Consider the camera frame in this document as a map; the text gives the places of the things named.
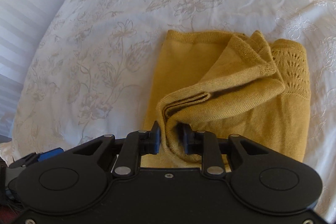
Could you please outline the mustard yellow knit garment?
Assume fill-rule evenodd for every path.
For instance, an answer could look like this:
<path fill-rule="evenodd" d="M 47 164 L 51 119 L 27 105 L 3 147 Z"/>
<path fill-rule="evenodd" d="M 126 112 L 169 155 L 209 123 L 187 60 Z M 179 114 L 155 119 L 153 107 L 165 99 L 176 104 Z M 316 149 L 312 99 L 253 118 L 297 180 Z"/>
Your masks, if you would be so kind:
<path fill-rule="evenodd" d="M 310 77 L 300 43 L 266 41 L 260 31 L 168 31 L 162 45 L 144 128 L 158 122 L 158 155 L 144 167 L 198 167 L 187 155 L 177 124 L 219 138 L 239 134 L 297 161 L 305 155 L 310 120 Z"/>

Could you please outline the white floral bedspread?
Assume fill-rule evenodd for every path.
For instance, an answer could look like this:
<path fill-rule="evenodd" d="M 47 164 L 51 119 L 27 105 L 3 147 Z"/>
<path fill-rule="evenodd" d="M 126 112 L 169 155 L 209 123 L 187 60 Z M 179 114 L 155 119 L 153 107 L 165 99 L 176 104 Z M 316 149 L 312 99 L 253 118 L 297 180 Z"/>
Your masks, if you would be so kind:
<path fill-rule="evenodd" d="M 317 211 L 335 220 L 335 0 L 65 0 L 31 62 L 1 158 L 151 128 L 143 125 L 170 30 L 260 31 L 269 43 L 304 46 L 311 97 L 302 161 L 323 179 Z"/>

